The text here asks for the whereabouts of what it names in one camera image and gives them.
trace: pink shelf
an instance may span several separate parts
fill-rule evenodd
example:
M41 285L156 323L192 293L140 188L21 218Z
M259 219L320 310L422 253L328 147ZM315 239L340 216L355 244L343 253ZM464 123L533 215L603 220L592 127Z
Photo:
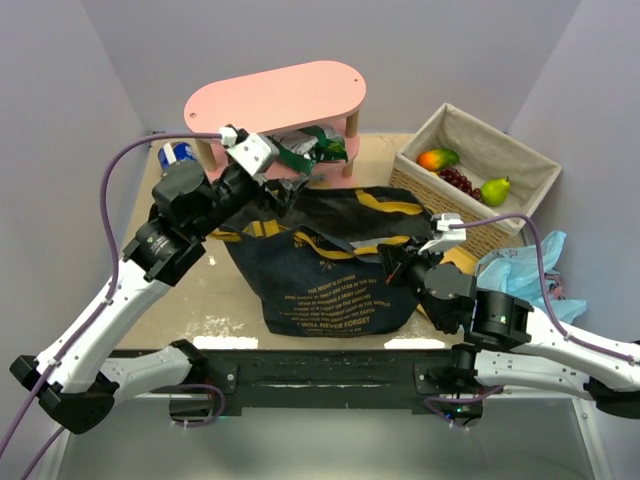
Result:
M265 134L332 125L345 138L353 162L360 148L357 112L366 92L364 78L353 67L333 61L310 62L205 85L187 101L184 119L193 132L200 133L216 132L228 124ZM346 118L355 135L351 138L346 135ZM207 175L213 180L220 176L227 159L219 145L212 148L216 165ZM324 174L332 187L348 186L349 178L342 177L344 167L344 163L321 164L313 173ZM280 163L267 172L269 178L297 176Z

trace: red grapes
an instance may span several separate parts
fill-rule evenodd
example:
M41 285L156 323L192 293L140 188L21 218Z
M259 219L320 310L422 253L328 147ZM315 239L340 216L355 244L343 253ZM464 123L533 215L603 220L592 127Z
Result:
M464 176L459 170L449 167L438 172L438 176L445 182L450 183L458 190L466 193L478 202L482 203L482 193L479 188L473 188L471 181Z

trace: white wall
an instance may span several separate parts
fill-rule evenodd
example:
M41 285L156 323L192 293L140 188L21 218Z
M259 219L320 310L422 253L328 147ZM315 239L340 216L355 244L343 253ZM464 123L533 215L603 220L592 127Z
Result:
M0 64L3 433L26 393L9 365L53 341L106 278L100 176L108 157L143 129L77 0L5 2ZM126 163L111 188L118 236L140 158ZM44 417L29 412L0 461L0 478L18 478L44 442L51 428Z
M365 129L415 131L444 102L506 128L579 0L82 2L150 128L184 128L207 83L335 59L367 81Z
M568 233L576 325L640 339L640 3L583 0L510 133L565 168L536 221ZM638 478L640 423L598 418L616 479Z

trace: black metal bar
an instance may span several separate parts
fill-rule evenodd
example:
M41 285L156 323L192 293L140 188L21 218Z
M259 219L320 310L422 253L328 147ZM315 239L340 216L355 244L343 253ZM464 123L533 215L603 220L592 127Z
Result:
M111 356L130 358L151 352L116 350ZM213 383L225 393L225 415L240 415L243 408L406 409L429 413L423 405L426 396L455 393L431 383L427 376L429 369L451 365L451 350L201 352L209 361ZM168 392L177 393L180 388L158 390Z

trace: green snack bag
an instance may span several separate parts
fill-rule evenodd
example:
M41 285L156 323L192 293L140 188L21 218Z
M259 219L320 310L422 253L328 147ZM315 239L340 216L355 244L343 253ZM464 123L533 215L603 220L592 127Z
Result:
M321 162L348 161L344 138L329 125L314 125L269 139L280 152L279 161L298 173L311 175Z

